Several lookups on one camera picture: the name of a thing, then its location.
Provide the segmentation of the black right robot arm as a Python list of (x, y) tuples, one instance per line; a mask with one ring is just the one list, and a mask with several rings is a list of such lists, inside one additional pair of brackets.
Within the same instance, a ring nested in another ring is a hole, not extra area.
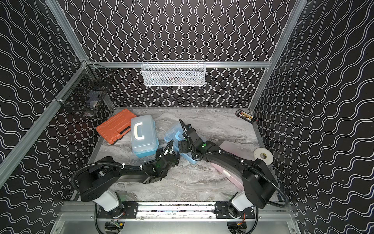
[(179, 122), (184, 137), (178, 142), (181, 153), (191, 153), (193, 160), (216, 164), (241, 179), (243, 191), (234, 195), (229, 202), (233, 209), (242, 212), (249, 207), (263, 209), (272, 205), (286, 209), (290, 206), (287, 195), (263, 160), (240, 158), (211, 141), (203, 141), (190, 124), (182, 120)]

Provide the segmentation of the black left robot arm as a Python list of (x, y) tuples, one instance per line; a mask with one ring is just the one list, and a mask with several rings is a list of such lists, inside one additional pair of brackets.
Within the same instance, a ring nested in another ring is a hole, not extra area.
[(165, 148), (156, 151), (155, 159), (139, 166), (115, 162), (110, 156), (87, 164), (73, 173), (72, 187), (83, 202), (92, 201), (108, 213), (120, 209), (120, 198), (110, 191), (111, 186), (117, 182), (150, 184), (164, 179), (180, 161), (173, 144), (173, 140), (169, 141)]

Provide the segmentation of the pink toolbox with clear lid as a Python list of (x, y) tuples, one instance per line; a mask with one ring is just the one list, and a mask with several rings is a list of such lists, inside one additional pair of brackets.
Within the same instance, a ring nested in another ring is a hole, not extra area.
[[(249, 144), (239, 144), (233, 143), (230, 141), (224, 141), (220, 146), (222, 150), (232, 153), (244, 160), (255, 160), (254, 157), (254, 150), (258, 148), (258, 146)], [(239, 171), (241, 168), (238, 166), (238, 161), (230, 156), (226, 156), (224, 162), (217, 163), (216, 161), (211, 161), (211, 165), (222, 175), (224, 175), (231, 183), (233, 183), (239, 191), (244, 190), (243, 181), (242, 181), (242, 173)]]

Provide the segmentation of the blue toolbox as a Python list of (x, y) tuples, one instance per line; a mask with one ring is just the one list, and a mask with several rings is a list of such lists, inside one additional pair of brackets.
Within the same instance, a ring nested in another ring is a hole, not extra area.
[(173, 149), (174, 149), (174, 151), (176, 151), (177, 153), (179, 153), (181, 157), (183, 157), (184, 159), (186, 159), (191, 164), (196, 164), (197, 161), (195, 161), (192, 158), (191, 153), (181, 153), (181, 152), (179, 152), (178, 142), (182, 141), (182, 140), (185, 140), (185, 138), (183, 137), (183, 133), (184, 132), (182, 130), (182, 126), (178, 122), (178, 123), (174, 124), (169, 130), (166, 131), (164, 140), (165, 140), (166, 143), (168, 143), (169, 141), (173, 140)]
[(151, 115), (131, 119), (132, 152), (139, 158), (154, 155), (159, 147), (155, 121)]

